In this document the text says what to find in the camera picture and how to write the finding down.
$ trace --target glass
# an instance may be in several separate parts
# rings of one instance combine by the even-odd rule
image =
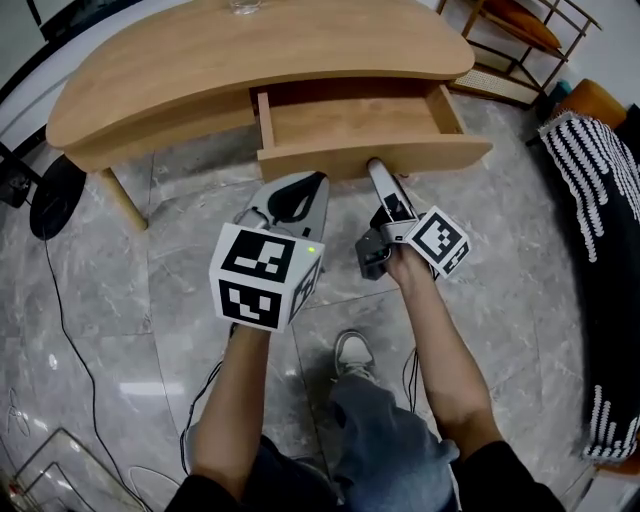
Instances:
[[[262,0],[229,0],[229,6],[234,14],[251,14],[260,9]]]

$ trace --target desk leg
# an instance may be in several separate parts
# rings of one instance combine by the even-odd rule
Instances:
[[[97,172],[96,175],[100,178],[102,184],[109,189],[111,196],[120,206],[124,216],[133,224],[133,227],[137,231],[144,231],[147,229],[147,226],[149,225],[147,223],[147,219],[142,216],[136,208],[136,205],[133,204],[133,201],[131,201],[131,198],[122,188],[122,185],[120,185],[118,178],[113,174],[111,168],[107,167],[106,169]]]

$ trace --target person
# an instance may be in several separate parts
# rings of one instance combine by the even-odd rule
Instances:
[[[338,337],[330,400],[342,428],[338,498],[322,472],[262,436],[269,333],[236,329],[195,434],[190,476],[168,511],[562,511],[503,440],[487,384],[460,338],[430,269],[410,247],[387,270],[400,287],[427,400],[443,439],[376,384],[374,355],[355,331]]]

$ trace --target black and white blanket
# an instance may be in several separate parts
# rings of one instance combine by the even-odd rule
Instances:
[[[594,119],[565,114],[540,136],[574,200],[566,196],[574,213],[565,220],[584,241],[577,248],[590,416],[583,454],[620,462],[635,452],[640,427],[638,165],[611,129]]]

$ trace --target hand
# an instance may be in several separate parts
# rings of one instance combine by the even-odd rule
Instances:
[[[396,244],[391,251],[391,258],[387,261],[387,272],[400,288],[411,288],[424,279],[433,281],[427,262],[413,247]]]

